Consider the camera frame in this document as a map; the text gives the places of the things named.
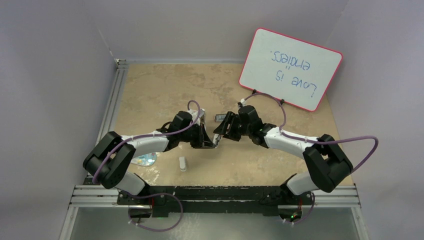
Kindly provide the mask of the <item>long white stapler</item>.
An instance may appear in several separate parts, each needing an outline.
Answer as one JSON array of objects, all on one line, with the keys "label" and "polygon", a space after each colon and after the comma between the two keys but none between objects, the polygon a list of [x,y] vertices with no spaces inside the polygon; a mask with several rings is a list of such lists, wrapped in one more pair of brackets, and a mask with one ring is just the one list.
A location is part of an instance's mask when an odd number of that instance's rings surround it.
[{"label": "long white stapler", "polygon": [[205,111],[202,108],[199,111],[199,148],[200,149],[214,149],[218,147],[221,140],[219,134],[214,134],[213,138],[210,139],[205,128]]}]

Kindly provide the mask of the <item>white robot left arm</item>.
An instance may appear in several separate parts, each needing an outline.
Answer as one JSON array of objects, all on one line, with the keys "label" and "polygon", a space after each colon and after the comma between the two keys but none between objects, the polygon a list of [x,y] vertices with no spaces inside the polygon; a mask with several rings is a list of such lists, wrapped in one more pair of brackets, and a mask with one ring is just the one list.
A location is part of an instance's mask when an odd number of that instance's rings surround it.
[{"label": "white robot left arm", "polygon": [[108,132],[83,161],[83,168],[93,176],[92,182],[106,189],[116,188],[129,194],[138,205],[149,199],[149,185],[137,174],[128,171],[132,160],[151,153],[164,153],[181,142],[194,149],[214,149],[204,126],[204,110],[179,111],[172,121],[155,131],[138,136]]}]

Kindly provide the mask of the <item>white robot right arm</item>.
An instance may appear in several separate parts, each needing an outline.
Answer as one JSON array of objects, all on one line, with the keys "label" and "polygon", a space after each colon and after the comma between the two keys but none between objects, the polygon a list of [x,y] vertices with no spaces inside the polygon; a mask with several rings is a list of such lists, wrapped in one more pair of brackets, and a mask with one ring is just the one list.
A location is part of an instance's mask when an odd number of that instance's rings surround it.
[{"label": "white robot right arm", "polygon": [[282,184],[280,196],[288,204],[307,192],[332,192],[354,170],[341,147],[332,143],[334,138],[331,135],[283,134],[275,124],[264,123],[251,105],[241,107],[238,113],[227,112],[213,132],[233,141],[247,136],[255,145],[281,150],[304,160],[307,171],[291,176]]}]

